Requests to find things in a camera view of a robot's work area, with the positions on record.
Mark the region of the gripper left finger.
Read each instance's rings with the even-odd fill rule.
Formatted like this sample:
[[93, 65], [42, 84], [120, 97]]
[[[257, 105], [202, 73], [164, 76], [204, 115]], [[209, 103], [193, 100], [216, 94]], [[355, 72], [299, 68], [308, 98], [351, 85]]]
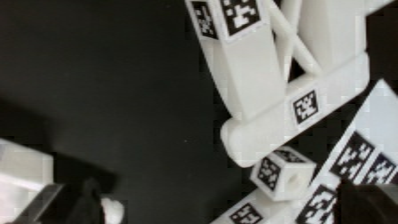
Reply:
[[104, 224], [100, 196], [115, 175], [84, 162], [54, 162], [54, 183], [45, 184], [10, 224]]

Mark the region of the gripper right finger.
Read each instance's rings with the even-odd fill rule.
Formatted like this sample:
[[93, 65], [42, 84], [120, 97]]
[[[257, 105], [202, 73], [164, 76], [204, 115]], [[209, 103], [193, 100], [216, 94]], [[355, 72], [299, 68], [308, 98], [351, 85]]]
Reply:
[[333, 224], [398, 224], [398, 184], [337, 186]]

